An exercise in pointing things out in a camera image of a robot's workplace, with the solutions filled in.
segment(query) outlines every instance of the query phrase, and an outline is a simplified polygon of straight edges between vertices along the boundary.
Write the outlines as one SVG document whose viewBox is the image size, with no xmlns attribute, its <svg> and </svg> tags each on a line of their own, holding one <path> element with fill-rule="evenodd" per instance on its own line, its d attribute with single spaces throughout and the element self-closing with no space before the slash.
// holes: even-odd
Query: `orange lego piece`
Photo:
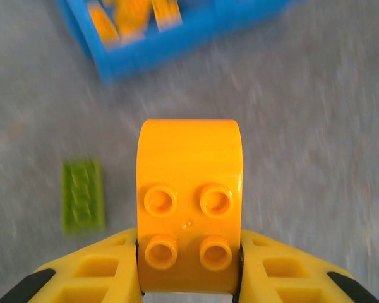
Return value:
<svg viewBox="0 0 379 303">
<path fill-rule="evenodd" d="M 182 24 L 176 0 L 152 0 L 152 3 L 159 30 Z"/>
<path fill-rule="evenodd" d="M 87 8 L 101 41 L 105 44 L 118 42 L 118 32 L 102 6 L 99 3 L 90 3 Z"/>
<path fill-rule="evenodd" d="M 123 38 L 142 38 L 152 11 L 151 4 L 151 0 L 120 0 L 117 3 L 114 19 Z"/>
<path fill-rule="evenodd" d="M 144 123 L 136 163 L 142 291 L 235 292 L 242 184 L 235 121 Z"/>
</svg>

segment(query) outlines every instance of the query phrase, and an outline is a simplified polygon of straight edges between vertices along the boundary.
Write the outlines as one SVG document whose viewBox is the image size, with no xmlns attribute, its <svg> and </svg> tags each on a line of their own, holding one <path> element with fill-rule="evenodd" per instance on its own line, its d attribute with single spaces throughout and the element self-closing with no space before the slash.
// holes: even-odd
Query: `green lego plate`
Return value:
<svg viewBox="0 0 379 303">
<path fill-rule="evenodd" d="M 71 160 L 62 165 L 65 234 L 105 230 L 104 191 L 98 160 Z"/>
</svg>

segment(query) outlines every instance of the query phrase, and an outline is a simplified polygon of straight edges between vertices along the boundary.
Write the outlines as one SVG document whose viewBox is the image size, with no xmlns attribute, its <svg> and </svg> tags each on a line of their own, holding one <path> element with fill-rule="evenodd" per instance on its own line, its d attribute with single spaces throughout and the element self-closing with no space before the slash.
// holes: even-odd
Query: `gray carpet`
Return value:
<svg viewBox="0 0 379 303">
<path fill-rule="evenodd" d="M 379 298 L 379 0 L 310 0 L 103 86 L 50 0 L 0 1 L 0 296 L 41 264 L 136 225 L 149 117 L 233 118 L 243 228 L 347 268 Z M 108 230 L 67 238 L 60 161 L 96 155 Z M 146 302 L 227 302 L 149 295 Z"/>
</svg>

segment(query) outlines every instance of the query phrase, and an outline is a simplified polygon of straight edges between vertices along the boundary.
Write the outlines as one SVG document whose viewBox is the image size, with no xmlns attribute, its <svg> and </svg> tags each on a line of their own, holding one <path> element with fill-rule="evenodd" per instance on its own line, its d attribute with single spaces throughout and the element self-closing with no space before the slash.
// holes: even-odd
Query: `lego stud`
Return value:
<svg viewBox="0 0 379 303">
<path fill-rule="evenodd" d="M 200 261 L 209 271 L 225 270 L 232 262 L 229 244 L 217 235 L 207 237 L 200 245 Z"/>
<path fill-rule="evenodd" d="M 167 270 L 177 260 L 177 243 L 168 235 L 151 238 L 145 250 L 145 260 L 156 270 Z"/>
<path fill-rule="evenodd" d="M 177 206 L 177 192 L 167 186 L 151 187 L 145 195 L 146 211 L 156 217 L 170 215 Z"/>
<path fill-rule="evenodd" d="M 201 193 L 201 210 L 208 217 L 223 217 L 232 207 L 232 192 L 222 186 L 208 186 Z"/>
</svg>

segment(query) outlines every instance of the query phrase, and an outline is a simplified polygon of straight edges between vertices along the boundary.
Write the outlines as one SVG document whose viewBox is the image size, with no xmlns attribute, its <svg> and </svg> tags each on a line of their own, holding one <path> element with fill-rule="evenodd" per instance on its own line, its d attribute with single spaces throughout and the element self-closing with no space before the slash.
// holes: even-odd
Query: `blue plastic bin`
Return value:
<svg viewBox="0 0 379 303">
<path fill-rule="evenodd" d="M 105 49 L 85 0 L 56 0 L 71 34 L 109 83 L 177 57 L 213 36 L 266 20 L 292 0 L 182 0 L 182 25 L 160 32 L 149 24 L 145 39 Z"/>
</svg>

